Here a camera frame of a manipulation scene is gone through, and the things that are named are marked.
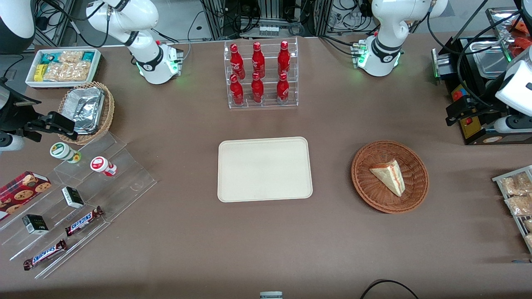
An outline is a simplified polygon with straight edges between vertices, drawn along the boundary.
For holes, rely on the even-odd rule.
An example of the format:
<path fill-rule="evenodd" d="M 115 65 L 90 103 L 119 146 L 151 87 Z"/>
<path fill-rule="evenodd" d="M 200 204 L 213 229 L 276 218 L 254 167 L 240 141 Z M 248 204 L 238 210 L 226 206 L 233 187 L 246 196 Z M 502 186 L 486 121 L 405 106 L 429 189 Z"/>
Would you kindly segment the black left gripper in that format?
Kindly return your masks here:
<path fill-rule="evenodd" d="M 498 115 L 500 111 L 493 107 L 489 108 L 477 100 L 472 99 L 470 96 L 462 96 L 460 101 L 452 102 L 452 104 L 446 107 L 446 113 L 446 124 L 447 126 L 452 126 L 459 120 L 461 120 L 461 125 L 469 125 L 473 122 L 474 117 L 479 117 L 484 114 Z"/>

